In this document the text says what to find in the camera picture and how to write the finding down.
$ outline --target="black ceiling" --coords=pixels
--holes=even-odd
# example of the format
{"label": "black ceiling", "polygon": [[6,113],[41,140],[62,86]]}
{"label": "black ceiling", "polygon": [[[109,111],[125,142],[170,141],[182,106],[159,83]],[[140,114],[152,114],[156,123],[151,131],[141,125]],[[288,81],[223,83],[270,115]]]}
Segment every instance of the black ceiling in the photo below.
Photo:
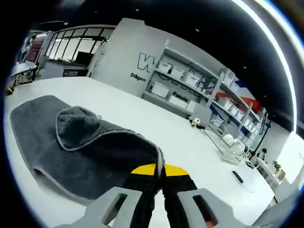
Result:
{"label": "black ceiling", "polygon": [[[243,1],[266,23],[283,50],[295,82],[298,119],[304,123],[303,66],[275,20],[253,0]],[[236,74],[274,121],[291,130],[292,102],[281,61],[261,28],[230,0],[65,0],[53,18],[45,18],[43,22],[62,20],[68,25],[53,22],[39,28],[117,25],[122,18],[144,20],[148,26],[207,51]]]}

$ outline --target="wall lettering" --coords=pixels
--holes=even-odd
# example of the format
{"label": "wall lettering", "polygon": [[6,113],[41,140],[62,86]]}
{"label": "wall lettering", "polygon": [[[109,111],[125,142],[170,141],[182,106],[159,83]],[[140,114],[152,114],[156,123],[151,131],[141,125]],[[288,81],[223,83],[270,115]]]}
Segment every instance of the wall lettering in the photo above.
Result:
{"label": "wall lettering", "polygon": [[130,77],[135,78],[137,81],[145,82],[146,79],[139,77],[137,74],[131,73]]}
{"label": "wall lettering", "polygon": [[155,57],[147,56],[145,53],[139,53],[137,68],[140,70],[146,70],[150,73],[151,68],[155,64]]}
{"label": "wall lettering", "polygon": [[175,97],[177,97],[178,99],[180,99],[182,101],[188,102],[188,99],[185,96],[182,96],[182,95],[176,93],[175,91],[173,92],[172,95],[175,96]]}

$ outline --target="window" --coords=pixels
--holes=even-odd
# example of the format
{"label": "window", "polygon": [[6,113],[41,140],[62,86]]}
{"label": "window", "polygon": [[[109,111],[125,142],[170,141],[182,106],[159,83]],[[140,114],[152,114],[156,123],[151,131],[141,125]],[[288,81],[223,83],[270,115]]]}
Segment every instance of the window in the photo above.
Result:
{"label": "window", "polygon": [[95,54],[95,52],[97,51],[97,49],[99,48],[99,46],[100,46],[100,44],[101,44],[101,41],[97,41],[96,43],[95,43],[95,45],[94,45],[94,47],[93,47],[93,49],[92,49],[92,54]]}
{"label": "window", "polygon": [[50,59],[75,61],[79,51],[94,54],[102,44],[102,37],[112,34],[113,28],[77,28],[57,32],[47,50]]}
{"label": "window", "polygon": [[58,46],[60,44],[60,41],[61,41],[61,38],[56,38],[55,39],[55,42],[54,42],[53,48],[51,50],[51,53],[49,55],[49,58],[51,58],[51,59],[55,58],[55,54],[56,54],[57,48],[58,48]]}
{"label": "window", "polygon": [[54,59],[58,59],[61,58],[63,55],[63,52],[65,51],[65,48],[67,46],[67,42],[68,42],[69,38],[63,38],[62,41],[59,44],[57,53],[55,54]]}
{"label": "window", "polygon": [[79,43],[79,46],[77,48],[76,54],[73,57],[73,60],[75,61],[79,51],[90,53],[94,43],[95,43],[95,41],[93,39],[83,39],[83,40],[81,40],[80,43]]}
{"label": "window", "polygon": [[85,32],[85,28],[76,29],[73,36],[82,36]]}
{"label": "window", "polygon": [[102,37],[109,37],[111,36],[111,34],[113,33],[114,29],[109,29],[109,28],[106,28],[103,30],[101,36]]}
{"label": "window", "polygon": [[66,31],[64,37],[71,37],[74,30]]}
{"label": "window", "polygon": [[55,39],[57,37],[57,33],[55,33],[49,43],[48,49],[47,49],[47,56],[49,56],[49,54],[51,53],[52,47],[54,45]]}
{"label": "window", "polygon": [[58,37],[57,37],[57,38],[61,38],[61,37],[63,37],[64,33],[65,33],[65,31],[59,32],[59,34],[58,34]]}
{"label": "window", "polygon": [[85,32],[85,36],[99,36],[102,28],[88,28]]}
{"label": "window", "polygon": [[68,43],[68,45],[66,47],[66,51],[62,57],[64,61],[72,61],[73,54],[77,48],[79,41],[80,41],[80,39],[78,39],[78,38],[70,39],[70,42]]}

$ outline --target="white wall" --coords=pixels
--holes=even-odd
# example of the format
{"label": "white wall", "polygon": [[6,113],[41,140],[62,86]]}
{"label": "white wall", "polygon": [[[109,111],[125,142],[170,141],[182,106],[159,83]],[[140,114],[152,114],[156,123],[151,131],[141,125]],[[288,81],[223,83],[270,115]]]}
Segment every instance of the white wall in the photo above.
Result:
{"label": "white wall", "polygon": [[[105,56],[97,63],[91,77],[136,96],[142,96],[153,69],[165,47],[172,48],[204,65],[215,74],[224,66],[197,46],[165,31],[146,26],[141,20],[123,19],[108,41]],[[139,55],[153,57],[149,69],[139,69]],[[137,74],[145,81],[130,77]]]}
{"label": "white wall", "polygon": [[299,191],[304,183],[304,161],[299,155],[304,152],[304,141],[295,133],[290,133],[272,122],[259,150],[262,148],[267,148],[265,160],[269,163],[277,161],[286,173],[275,190],[275,198],[281,202],[295,191]]}
{"label": "white wall", "polygon": [[261,150],[262,148],[267,149],[265,161],[272,162],[277,160],[283,149],[283,146],[287,141],[289,134],[290,132],[285,130],[280,125],[274,122],[271,123],[271,128],[268,129],[264,140],[258,148],[258,150]]}

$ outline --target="microfiber towel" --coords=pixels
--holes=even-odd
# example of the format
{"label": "microfiber towel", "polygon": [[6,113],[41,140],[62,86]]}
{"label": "microfiber towel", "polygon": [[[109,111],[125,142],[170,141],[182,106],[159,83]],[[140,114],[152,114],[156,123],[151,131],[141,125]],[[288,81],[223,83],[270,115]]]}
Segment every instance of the microfiber towel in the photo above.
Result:
{"label": "microfiber towel", "polygon": [[10,119],[28,168],[76,200],[121,187],[141,165],[156,163],[160,173],[164,164],[161,150],[140,134],[54,96],[25,102]]}

